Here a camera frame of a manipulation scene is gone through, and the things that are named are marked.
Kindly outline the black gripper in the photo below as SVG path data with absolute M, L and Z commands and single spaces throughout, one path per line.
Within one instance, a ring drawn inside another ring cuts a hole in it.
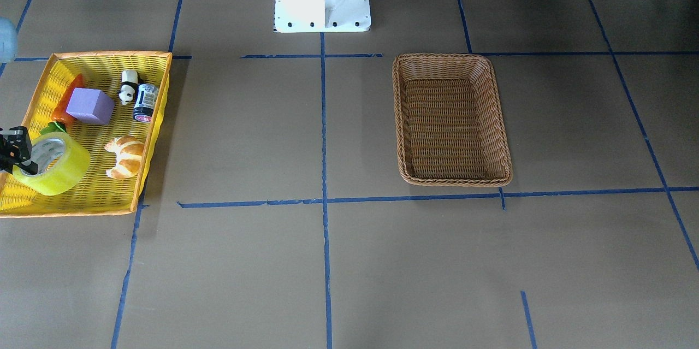
M 1 135 L 1 170 L 13 175 L 35 176 L 38 164 L 30 161 L 32 141 L 27 127 L 13 127 Z

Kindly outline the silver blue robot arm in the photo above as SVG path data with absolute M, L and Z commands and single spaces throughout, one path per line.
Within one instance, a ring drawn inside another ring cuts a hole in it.
M 17 32 L 12 21 L 1 18 L 1 63 L 14 61 L 17 55 Z M 32 141 L 27 127 L 2 130 L 1 170 L 12 173 L 19 168 L 28 175 L 37 175 L 38 165 L 32 160 Z

